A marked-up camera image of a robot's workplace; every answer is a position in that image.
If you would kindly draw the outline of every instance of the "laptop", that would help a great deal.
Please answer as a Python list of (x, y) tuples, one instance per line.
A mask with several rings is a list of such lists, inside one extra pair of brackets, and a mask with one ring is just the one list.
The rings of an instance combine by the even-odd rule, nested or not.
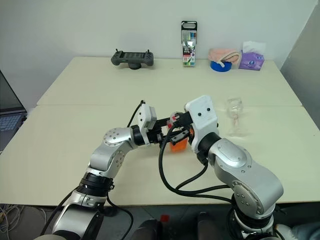
[(27, 111), (0, 70), (0, 153), (26, 120)]

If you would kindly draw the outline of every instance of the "robotic arm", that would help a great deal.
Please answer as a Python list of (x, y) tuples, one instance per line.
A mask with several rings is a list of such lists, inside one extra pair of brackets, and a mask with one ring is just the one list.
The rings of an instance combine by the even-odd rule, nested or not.
[[(271, 233), (275, 204), (283, 194), (279, 179), (256, 163), (246, 149), (219, 137), (218, 118), (209, 96), (188, 102), (184, 109), (185, 113), (176, 114), (173, 123), (182, 130), (170, 135), (171, 142), (189, 137), (197, 158), (208, 161), (217, 177), (233, 190), (233, 214), (244, 238)], [(55, 236), (62, 240), (96, 239), (107, 194), (114, 188), (113, 178), (126, 154), (141, 145), (163, 143), (162, 127), (170, 118), (157, 120), (154, 108), (147, 104), (142, 104), (137, 116), (139, 125), (113, 128), (104, 135), (79, 186), (55, 222), (52, 240)]]

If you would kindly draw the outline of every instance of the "black game controller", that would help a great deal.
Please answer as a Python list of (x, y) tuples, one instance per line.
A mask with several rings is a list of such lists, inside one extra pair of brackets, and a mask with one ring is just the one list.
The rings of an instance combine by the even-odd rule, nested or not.
[(152, 66), (154, 64), (154, 54), (149, 49), (146, 52), (124, 52), (116, 49), (111, 62), (116, 66), (121, 63), (128, 63), (130, 69), (137, 70), (141, 68), (141, 64)]

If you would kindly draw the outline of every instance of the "pink cloth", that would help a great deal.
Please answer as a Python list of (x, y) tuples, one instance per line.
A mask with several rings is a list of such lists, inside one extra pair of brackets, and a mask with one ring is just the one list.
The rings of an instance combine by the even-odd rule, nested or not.
[(211, 48), (209, 50), (208, 59), (220, 64), (222, 67), (225, 65), (223, 62), (230, 62), (236, 64), (239, 60), (240, 53), (231, 48)]

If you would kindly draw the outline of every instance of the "tissue box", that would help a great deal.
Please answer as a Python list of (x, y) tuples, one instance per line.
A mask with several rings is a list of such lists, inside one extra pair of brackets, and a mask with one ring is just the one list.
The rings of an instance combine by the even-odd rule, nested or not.
[(239, 69), (248, 69), (259, 71), (264, 64), (265, 58), (263, 55), (255, 52), (243, 52)]

